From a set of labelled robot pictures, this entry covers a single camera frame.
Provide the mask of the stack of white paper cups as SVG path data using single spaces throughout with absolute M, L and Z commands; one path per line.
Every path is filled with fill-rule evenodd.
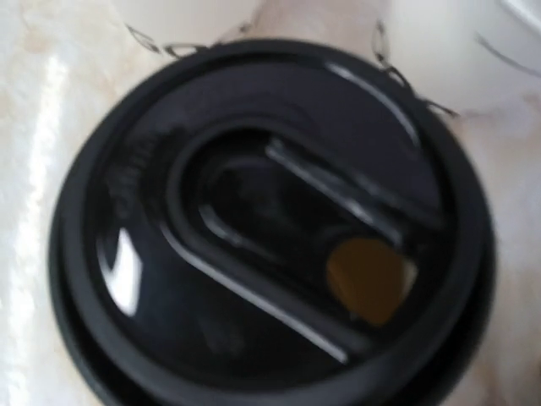
M 419 94 L 458 110 L 540 89 L 538 1 L 390 1 L 388 58 Z

